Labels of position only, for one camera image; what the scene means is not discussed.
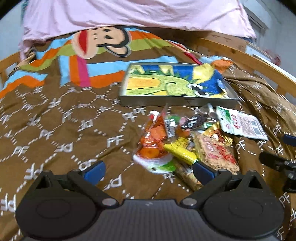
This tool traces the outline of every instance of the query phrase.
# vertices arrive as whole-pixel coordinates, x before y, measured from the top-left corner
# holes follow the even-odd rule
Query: monkey's red mouth
[[[81,31],[81,33],[79,34],[78,41],[84,54],[86,54],[86,51],[87,51],[87,31],[86,30]]]

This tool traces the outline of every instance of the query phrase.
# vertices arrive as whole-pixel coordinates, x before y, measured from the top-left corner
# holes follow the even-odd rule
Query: wooden bed frame
[[[296,98],[296,82],[292,81],[286,75],[260,59],[248,55],[240,50],[203,38],[197,38],[194,41],[190,41],[190,43],[188,43],[186,46],[197,52],[198,47],[205,47],[214,55],[224,56],[232,59],[236,63],[241,63],[245,67],[243,67],[243,69],[246,71],[256,70],[278,85],[276,89],[278,94],[285,96],[286,93],[289,93]],[[7,81],[6,69],[13,64],[19,63],[19,52],[0,61],[0,75],[3,84]]]

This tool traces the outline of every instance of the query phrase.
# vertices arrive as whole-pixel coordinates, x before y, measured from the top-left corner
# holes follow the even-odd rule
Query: pink stripe
[[[89,74],[86,67],[86,59],[80,58],[77,56],[79,78],[80,78],[80,87],[90,87],[91,82],[89,79]]]

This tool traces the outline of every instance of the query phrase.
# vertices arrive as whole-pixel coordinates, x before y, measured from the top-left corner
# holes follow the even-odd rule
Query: yellow wrapper
[[[224,135],[220,129],[220,122],[217,121],[211,127],[203,132],[203,135],[214,138],[216,141],[223,143],[226,146],[231,146],[233,139]]]
[[[195,153],[186,149],[188,146],[188,140],[183,137],[180,137],[178,140],[171,144],[165,144],[164,149],[170,153],[172,153],[176,158],[181,161],[184,161],[188,165],[193,165],[197,156]]]

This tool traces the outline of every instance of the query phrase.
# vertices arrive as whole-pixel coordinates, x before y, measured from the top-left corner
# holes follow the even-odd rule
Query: metal screw
[[[288,178],[292,179],[294,177],[294,175],[292,173],[288,174]]]
[[[193,206],[197,203],[197,201],[193,198],[185,198],[182,202],[186,206]]]
[[[102,204],[104,204],[105,206],[113,206],[117,203],[117,201],[114,198],[105,198],[102,201]]]

